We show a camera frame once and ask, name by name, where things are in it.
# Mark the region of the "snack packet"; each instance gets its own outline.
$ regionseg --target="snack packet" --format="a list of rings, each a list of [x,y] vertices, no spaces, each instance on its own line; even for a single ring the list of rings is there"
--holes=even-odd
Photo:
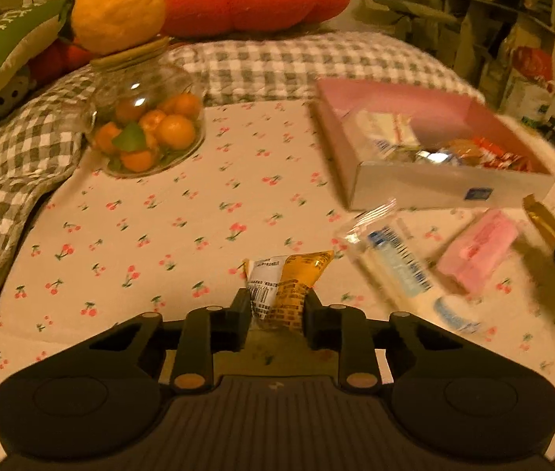
[[[395,201],[356,218],[341,232],[349,253],[398,310],[460,333],[481,328],[465,298],[448,294],[409,249]]]
[[[502,211],[489,209],[448,245],[437,270],[453,277],[470,294],[480,294],[517,235],[513,221]]]
[[[371,141],[380,159],[404,161],[403,152],[420,148],[408,115],[357,109],[346,119]]]
[[[415,162],[427,164],[449,164],[450,166],[461,166],[463,161],[448,149],[438,149],[434,152],[429,150],[419,150],[415,154]]]
[[[473,141],[483,150],[483,158],[480,162],[483,168],[514,170],[518,172],[533,171],[531,162],[527,157],[513,152],[506,152],[485,138],[474,138]]]
[[[333,258],[330,250],[246,262],[252,311],[260,326],[301,331],[304,298]]]
[[[482,150],[472,140],[457,138],[443,145],[468,166],[478,166],[482,160]]]

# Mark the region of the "cherry print bedsheet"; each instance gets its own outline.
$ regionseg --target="cherry print bedsheet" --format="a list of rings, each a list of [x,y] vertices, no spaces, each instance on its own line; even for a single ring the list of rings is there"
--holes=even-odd
[[[197,307],[228,304],[244,286],[245,258],[332,248],[335,259],[316,285],[322,302],[388,317],[391,308],[335,239],[352,215],[334,191],[307,104],[208,108],[206,121],[197,155],[151,177],[113,179],[99,169],[96,153],[86,152],[26,237],[5,283],[0,382],[138,313],[182,319]],[[555,152],[517,132],[555,171]],[[555,211],[555,187],[546,203]],[[473,302],[489,324],[480,343],[555,384],[555,267],[537,253],[542,243],[523,212],[508,212],[525,232]],[[411,248],[424,259],[474,216],[460,209],[402,214]]]

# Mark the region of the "cardboard box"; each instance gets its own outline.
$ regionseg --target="cardboard box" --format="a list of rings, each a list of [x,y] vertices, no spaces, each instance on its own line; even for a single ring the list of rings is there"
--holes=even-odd
[[[324,78],[313,103],[332,151],[347,208],[371,210],[395,198],[400,208],[521,207],[533,193],[542,200],[555,183],[548,168],[486,107],[468,96],[408,84]],[[380,113],[412,116],[425,147],[453,138],[485,137],[527,157],[533,173],[471,166],[382,161],[371,141],[343,119],[361,106]]]

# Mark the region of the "orange fruit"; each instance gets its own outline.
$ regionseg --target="orange fruit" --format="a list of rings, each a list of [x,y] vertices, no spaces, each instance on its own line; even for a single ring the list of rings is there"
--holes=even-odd
[[[184,92],[160,102],[157,108],[168,115],[182,115],[190,120],[196,120],[201,112],[201,101],[196,95]]]
[[[102,125],[94,134],[94,143],[97,148],[108,155],[119,153],[112,140],[120,134],[120,128],[113,122]]]
[[[153,134],[157,126],[165,118],[166,113],[160,110],[147,111],[138,121],[145,133]]]
[[[157,126],[156,137],[173,150],[187,149],[195,141],[195,126],[186,117],[169,115]]]
[[[146,172],[156,164],[157,140],[148,132],[144,134],[144,137],[147,140],[148,148],[146,150],[120,153],[120,162],[125,168],[134,173]]]
[[[120,162],[134,173],[146,172],[156,164],[156,154],[151,149],[138,152],[121,152]]]
[[[135,103],[140,101],[141,99],[131,97],[124,97],[118,100],[114,108],[114,115],[119,124],[127,125],[129,122],[138,122],[140,120],[140,117],[147,111],[144,99],[142,99],[141,104],[135,105]]]

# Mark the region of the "checkered blanket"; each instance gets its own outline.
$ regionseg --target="checkered blanket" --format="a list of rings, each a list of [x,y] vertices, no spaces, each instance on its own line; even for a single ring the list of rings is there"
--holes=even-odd
[[[484,100],[431,56],[375,33],[203,42],[173,49],[169,58],[199,78],[208,106],[309,99],[314,80],[323,76],[422,84]],[[0,123],[0,268],[12,259],[35,202],[76,167],[82,136],[77,128],[62,127],[62,105],[92,90],[86,67]]]
[[[174,50],[172,57],[198,76],[208,106],[311,99],[319,77],[423,85],[484,102],[479,91],[432,56],[379,33],[200,42]]]
[[[12,259],[28,215],[41,195],[73,172],[82,136],[62,128],[62,105],[92,91],[77,71],[0,122],[0,269]]]

